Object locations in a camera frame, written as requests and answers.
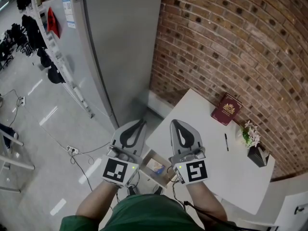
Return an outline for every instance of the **human arm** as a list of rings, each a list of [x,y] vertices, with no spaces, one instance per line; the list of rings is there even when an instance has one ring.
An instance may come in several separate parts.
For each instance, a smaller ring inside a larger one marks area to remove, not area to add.
[[[100,223],[105,217],[118,189],[116,185],[103,181],[82,201],[76,215],[87,217]]]
[[[186,187],[196,207],[222,221],[228,220],[223,206],[203,182],[189,184]],[[197,214],[205,228],[216,223],[205,214],[198,211]]]

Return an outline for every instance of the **gray refrigerator door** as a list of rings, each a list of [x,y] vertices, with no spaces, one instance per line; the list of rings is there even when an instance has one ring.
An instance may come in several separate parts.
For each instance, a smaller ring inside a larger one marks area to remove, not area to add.
[[[91,46],[87,42],[86,24],[83,23],[83,5],[80,1],[71,1],[73,1],[72,10],[76,28],[68,27],[62,0],[50,0],[43,3],[47,10],[52,8],[57,20],[60,38],[53,32],[52,35],[64,57],[65,65],[74,84],[80,90],[95,119],[107,130],[113,132],[118,126],[103,85],[97,75],[93,75],[91,71],[95,67],[89,56]]]
[[[88,29],[119,126],[141,118],[161,0],[85,0]]]

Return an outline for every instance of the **black tissue box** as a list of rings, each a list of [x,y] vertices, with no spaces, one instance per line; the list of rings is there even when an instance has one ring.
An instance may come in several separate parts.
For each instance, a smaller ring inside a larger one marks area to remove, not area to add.
[[[249,148],[248,157],[255,164],[257,164],[258,167],[264,167],[265,165],[264,165],[264,162],[262,160],[262,157],[261,157],[261,154],[260,154],[260,151],[259,151],[258,147],[260,147],[262,151],[265,151],[265,149],[260,144],[258,144],[256,147],[253,146],[253,147]],[[270,157],[269,155],[266,157],[266,164],[269,161],[269,157]]]

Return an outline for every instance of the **maroon book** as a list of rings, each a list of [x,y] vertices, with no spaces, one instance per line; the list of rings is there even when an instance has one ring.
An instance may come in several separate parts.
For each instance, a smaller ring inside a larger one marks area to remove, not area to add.
[[[211,116],[223,125],[228,125],[239,112],[242,103],[226,93]]]

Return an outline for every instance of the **green shirt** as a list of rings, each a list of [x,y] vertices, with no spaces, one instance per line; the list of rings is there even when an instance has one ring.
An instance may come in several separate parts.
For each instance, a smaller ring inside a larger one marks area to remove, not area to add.
[[[90,218],[69,216],[62,220],[60,231],[97,231],[99,223]],[[114,207],[101,231],[201,231],[194,220],[174,200],[164,195],[145,194],[125,198]],[[214,231],[228,228],[213,227]]]

